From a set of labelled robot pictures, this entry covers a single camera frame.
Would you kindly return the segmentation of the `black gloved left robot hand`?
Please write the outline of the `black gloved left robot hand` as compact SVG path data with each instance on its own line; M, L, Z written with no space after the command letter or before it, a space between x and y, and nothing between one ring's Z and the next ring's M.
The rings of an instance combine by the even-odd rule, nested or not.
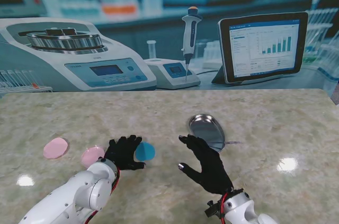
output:
M141 142L142 137L136 135L130 135L128 138L123 136L118 140L111 139L104 158L112 161L119 170L144 169L146 167L144 162L134 160L135 151Z

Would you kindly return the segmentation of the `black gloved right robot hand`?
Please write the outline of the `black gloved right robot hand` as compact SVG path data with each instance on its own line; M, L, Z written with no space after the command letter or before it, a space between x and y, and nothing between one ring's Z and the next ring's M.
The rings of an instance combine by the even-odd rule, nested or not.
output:
M200 162L201 171L196 171L186 163L179 163L179 170L209 193L225 195L232 191L233 183L217 151L210 148L202 138L193 135L179 136L179 140L194 153Z

